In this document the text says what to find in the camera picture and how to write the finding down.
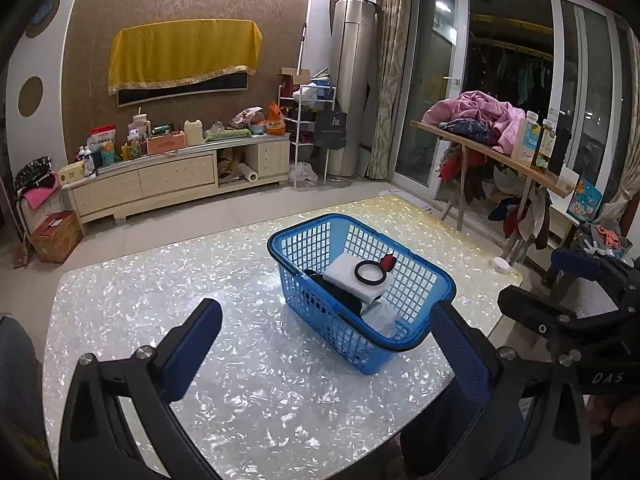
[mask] basket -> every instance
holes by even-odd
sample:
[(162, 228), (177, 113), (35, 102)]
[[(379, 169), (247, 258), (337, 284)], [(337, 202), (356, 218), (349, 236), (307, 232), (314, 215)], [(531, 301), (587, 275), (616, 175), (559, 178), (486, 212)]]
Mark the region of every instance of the basket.
[[(429, 334), (429, 312), (437, 301), (456, 295), (453, 279), (441, 268), (391, 238), (347, 215), (329, 214), (277, 232), (269, 254), (278, 262), (287, 304), (357, 370), (375, 374), (396, 353), (417, 347)], [(398, 259), (384, 298), (399, 312), (397, 331), (385, 337), (308, 277), (322, 273), (340, 254)]]

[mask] yellow cloth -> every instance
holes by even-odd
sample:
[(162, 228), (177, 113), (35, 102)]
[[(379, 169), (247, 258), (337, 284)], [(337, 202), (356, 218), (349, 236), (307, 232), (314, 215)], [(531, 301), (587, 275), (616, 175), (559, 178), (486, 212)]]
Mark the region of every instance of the yellow cloth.
[(109, 94), (255, 75), (262, 45), (251, 20), (181, 20), (124, 28), (113, 40)]

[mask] bolt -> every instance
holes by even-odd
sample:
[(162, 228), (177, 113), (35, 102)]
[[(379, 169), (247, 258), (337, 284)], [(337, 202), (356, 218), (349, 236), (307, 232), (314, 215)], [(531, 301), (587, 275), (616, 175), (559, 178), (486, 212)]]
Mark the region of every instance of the bolt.
[(571, 366), (574, 363), (574, 360), (571, 359), (568, 355), (564, 355), (562, 354), (559, 358), (558, 358), (558, 362), (564, 366), (565, 368), (568, 368), (569, 366)]
[(498, 355), (500, 356), (500, 359), (513, 361), (518, 356), (518, 353), (510, 346), (501, 346), (498, 348)]
[(94, 361), (94, 356), (91, 354), (82, 354), (78, 359), (78, 364), (80, 366), (88, 366)]
[(156, 349), (150, 345), (141, 346), (136, 350), (136, 357), (138, 359), (149, 359), (156, 353)]
[(580, 359), (582, 359), (582, 353), (578, 349), (572, 348), (571, 350), (569, 350), (569, 357), (571, 358), (571, 361), (577, 363)]

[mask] circular wall decoration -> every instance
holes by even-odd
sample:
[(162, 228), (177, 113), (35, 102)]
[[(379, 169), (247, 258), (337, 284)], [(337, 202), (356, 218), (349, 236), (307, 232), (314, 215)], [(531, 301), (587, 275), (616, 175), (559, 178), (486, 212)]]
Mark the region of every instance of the circular wall decoration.
[(30, 77), (20, 88), (18, 95), (18, 111), (22, 117), (30, 117), (40, 106), (42, 101), (42, 79)]
[(27, 25), (24, 35), (27, 38), (35, 38), (42, 34), (49, 27), (49, 23), (53, 21), (59, 8), (60, 0), (46, 0)]

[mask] pink clothing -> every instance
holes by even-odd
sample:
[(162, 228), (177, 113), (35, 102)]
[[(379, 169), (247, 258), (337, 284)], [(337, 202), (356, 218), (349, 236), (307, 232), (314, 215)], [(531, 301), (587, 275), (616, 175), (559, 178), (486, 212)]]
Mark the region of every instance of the pink clothing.
[(501, 103), (490, 95), (474, 90), (464, 92), (455, 99), (438, 101), (424, 113), (422, 122), (440, 124), (459, 118), (481, 121), (492, 128), (492, 133), (500, 139), (494, 150), (511, 155), (520, 120), (524, 117), (524, 110), (507, 102)]
[(40, 205), (49, 198), (55, 190), (60, 186), (60, 180), (58, 179), (58, 174), (53, 173), (53, 176), (56, 177), (56, 181), (53, 184), (53, 187), (34, 187), (33, 189), (28, 190), (24, 197), (29, 202), (31, 209), (34, 211), (40, 207)]

